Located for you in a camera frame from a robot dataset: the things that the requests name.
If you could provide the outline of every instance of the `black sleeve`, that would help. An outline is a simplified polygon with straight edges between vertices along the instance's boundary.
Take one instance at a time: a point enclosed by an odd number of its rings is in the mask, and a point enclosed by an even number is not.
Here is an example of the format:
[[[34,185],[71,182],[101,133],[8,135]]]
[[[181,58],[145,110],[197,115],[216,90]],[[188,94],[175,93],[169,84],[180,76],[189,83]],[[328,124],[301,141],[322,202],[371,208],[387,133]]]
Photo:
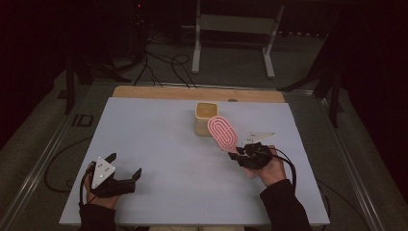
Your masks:
[[[312,230],[306,211],[287,180],[279,181],[261,192],[273,231]]]
[[[115,210],[99,205],[86,204],[79,211],[81,228],[79,231],[115,231]]]

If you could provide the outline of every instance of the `white tabletop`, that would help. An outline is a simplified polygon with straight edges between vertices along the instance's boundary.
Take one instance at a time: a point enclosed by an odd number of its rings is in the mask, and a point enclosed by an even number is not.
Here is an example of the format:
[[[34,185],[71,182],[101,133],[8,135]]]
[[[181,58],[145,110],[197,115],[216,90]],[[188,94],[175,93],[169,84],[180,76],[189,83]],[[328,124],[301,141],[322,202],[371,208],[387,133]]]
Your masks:
[[[131,225],[264,225],[259,197],[265,186],[246,177],[211,137],[194,133],[197,100],[110,98],[65,205],[60,223],[80,224],[79,184],[91,161],[117,153],[115,179],[142,168],[135,193],[123,195],[115,221]],[[263,141],[292,160],[296,196],[312,225],[329,219],[293,115],[285,103],[217,102],[219,115],[235,128],[239,143],[250,131],[274,132]],[[286,166],[288,178],[292,178]]]

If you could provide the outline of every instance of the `dark background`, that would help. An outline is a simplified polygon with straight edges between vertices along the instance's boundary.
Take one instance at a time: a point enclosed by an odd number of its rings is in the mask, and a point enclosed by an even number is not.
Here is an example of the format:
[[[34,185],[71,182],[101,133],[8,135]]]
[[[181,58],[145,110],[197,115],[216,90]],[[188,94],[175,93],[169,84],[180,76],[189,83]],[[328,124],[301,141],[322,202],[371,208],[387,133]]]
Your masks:
[[[263,1],[203,1],[202,12],[269,16],[276,7]],[[133,38],[129,11],[145,17],[154,28],[180,39],[180,25],[194,25],[195,1],[3,1],[0,4],[0,148],[53,89],[64,70],[66,46],[75,44],[103,62],[129,55]],[[342,86],[367,127],[381,157],[405,199],[408,180],[408,82],[406,74],[408,10],[404,1],[375,0],[354,4],[305,1],[285,9],[280,31],[327,38],[316,64],[324,66],[352,41],[346,50]],[[101,31],[110,31],[106,36]]]

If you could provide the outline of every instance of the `white stand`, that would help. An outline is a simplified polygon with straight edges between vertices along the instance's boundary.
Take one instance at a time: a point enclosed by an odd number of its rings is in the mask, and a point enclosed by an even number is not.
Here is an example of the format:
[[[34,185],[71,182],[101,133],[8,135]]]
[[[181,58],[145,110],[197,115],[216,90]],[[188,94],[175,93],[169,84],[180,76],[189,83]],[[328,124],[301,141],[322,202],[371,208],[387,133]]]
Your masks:
[[[201,0],[197,0],[197,11],[195,19],[195,47],[192,56],[191,72],[196,74],[200,68],[200,31],[225,31],[225,32],[243,32],[254,34],[270,35],[270,40],[267,47],[264,47],[262,54],[264,56],[265,67],[267,70],[267,77],[269,79],[275,78],[272,61],[270,59],[270,50],[275,40],[279,28],[279,22],[282,17],[285,6],[279,8],[277,16],[273,18],[257,18],[257,17],[238,17],[238,16],[223,16],[212,14],[201,14]]]

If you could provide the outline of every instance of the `yellow container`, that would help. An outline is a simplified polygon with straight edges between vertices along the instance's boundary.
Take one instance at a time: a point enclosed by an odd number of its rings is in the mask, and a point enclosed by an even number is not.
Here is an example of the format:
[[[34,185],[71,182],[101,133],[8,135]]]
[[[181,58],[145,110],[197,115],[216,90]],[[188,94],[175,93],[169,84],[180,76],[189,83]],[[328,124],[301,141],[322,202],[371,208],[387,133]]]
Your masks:
[[[211,117],[218,116],[218,105],[216,103],[200,102],[195,105],[195,134],[202,137],[210,137],[207,123]]]

